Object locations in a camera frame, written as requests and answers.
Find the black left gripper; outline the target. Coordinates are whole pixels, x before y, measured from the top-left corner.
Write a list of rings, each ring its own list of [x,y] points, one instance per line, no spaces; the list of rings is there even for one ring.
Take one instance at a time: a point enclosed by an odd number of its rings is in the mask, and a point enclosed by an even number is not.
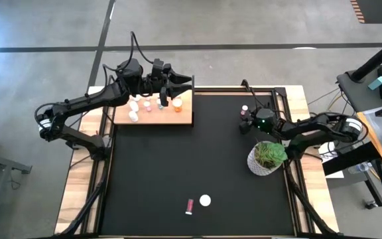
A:
[[[162,71],[161,75],[148,74],[143,78],[143,96],[149,97],[158,94],[160,104],[164,107],[169,105],[168,97],[177,97],[182,93],[192,90],[192,85],[184,84],[192,80],[191,76],[185,76],[175,72],[172,68]]]

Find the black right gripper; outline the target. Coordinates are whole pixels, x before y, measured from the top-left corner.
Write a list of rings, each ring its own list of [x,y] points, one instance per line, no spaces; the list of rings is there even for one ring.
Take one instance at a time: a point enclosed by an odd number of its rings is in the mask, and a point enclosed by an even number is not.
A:
[[[272,133],[276,124],[276,115],[269,108],[257,107],[253,112],[247,113],[247,120],[239,123],[241,134],[249,133],[253,126],[265,133]]]

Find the wooden tray board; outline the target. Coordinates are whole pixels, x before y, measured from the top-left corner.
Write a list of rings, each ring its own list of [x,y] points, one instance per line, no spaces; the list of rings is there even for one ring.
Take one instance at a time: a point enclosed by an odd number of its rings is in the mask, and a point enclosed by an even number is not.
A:
[[[139,121],[132,122],[129,118],[129,112],[132,111],[129,102],[134,101],[133,96],[129,97],[129,101],[124,106],[118,106],[115,109],[115,115],[113,122],[117,125],[121,124],[191,124],[192,123],[192,98],[194,92],[188,90],[181,95],[175,97],[180,98],[183,101],[182,111],[175,112],[172,105],[172,100],[168,98],[169,105],[160,110],[157,106],[158,94],[151,96],[152,111],[148,112],[144,107],[146,101],[144,97],[137,102],[139,105],[139,111],[136,112]]]

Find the succulent in white pot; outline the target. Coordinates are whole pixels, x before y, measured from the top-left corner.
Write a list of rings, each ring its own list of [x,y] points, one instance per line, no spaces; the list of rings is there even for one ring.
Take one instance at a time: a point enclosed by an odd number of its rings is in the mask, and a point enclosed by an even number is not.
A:
[[[247,156],[249,170],[257,176],[267,176],[276,171],[288,159],[281,143],[260,141]]]

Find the white paper sheet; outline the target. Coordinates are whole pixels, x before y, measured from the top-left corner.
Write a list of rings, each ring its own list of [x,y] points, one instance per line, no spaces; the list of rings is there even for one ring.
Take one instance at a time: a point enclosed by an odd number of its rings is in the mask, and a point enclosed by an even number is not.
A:
[[[322,163],[326,163],[329,160],[338,156],[338,153],[335,151],[335,144],[333,141],[322,144],[319,149],[319,156],[322,159]],[[343,171],[338,171],[330,175],[326,175],[327,179],[343,179]]]

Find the black table mat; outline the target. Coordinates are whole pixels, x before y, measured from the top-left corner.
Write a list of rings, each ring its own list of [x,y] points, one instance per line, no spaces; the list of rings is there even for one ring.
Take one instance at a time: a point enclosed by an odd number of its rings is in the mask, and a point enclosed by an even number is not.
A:
[[[247,156],[268,136],[239,132],[251,96],[196,96],[194,125],[120,125],[101,233],[105,236],[290,236],[282,169],[259,177]],[[211,204],[199,199],[209,195]],[[194,200],[193,214],[185,214]]]

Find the black desk beam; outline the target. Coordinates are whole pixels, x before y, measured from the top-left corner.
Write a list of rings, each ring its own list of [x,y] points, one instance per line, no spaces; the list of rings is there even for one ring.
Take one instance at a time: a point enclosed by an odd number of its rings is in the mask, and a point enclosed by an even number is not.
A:
[[[324,174],[327,176],[367,161],[382,162],[381,155],[372,143],[366,143],[344,154],[339,154],[322,165]]]

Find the grey side table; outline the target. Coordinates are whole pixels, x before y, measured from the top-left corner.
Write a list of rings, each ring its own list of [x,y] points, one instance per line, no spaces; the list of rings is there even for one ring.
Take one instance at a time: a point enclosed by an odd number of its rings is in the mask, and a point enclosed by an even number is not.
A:
[[[345,72],[337,76],[337,82],[340,89],[346,95],[356,112],[382,107],[379,88],[376,90],[370,90],[368,88],[368,85],[379,77],[377,70],[381,66],[367,74],[360,83],[351,81],[350,77],[347,75],[347,73],[354,71]]]

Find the clear water bottle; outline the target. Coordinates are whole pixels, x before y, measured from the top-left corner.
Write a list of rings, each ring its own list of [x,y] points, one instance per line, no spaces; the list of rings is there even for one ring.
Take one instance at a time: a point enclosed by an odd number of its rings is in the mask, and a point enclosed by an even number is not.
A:
[[[363,162],[348,168],[350,174],[364,173],[369,170],[371,163]]]

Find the teal block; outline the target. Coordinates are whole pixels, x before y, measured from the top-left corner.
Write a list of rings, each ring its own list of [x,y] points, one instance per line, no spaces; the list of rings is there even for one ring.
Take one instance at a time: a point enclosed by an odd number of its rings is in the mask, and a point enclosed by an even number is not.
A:
[[[377,77],[375,80],[373,80],[369,85],[368,88],[370,90],[376,90],[380,86],[382,86],[382,76]]]

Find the black pole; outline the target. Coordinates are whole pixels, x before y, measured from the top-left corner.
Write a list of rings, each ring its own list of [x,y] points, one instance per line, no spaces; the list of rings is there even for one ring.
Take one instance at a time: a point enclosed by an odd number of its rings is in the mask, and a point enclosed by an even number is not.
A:
[[[354,72],[347,73],[351,81],[360,83],[364,77],[382,64],[382,49]]]

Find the dark mat striped edges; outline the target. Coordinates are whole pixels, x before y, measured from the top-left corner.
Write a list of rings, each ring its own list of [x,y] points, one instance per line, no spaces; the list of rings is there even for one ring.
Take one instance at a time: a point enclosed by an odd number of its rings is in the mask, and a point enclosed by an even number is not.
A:
[[[349,0],[359,23],[382,24],[382,0]]]

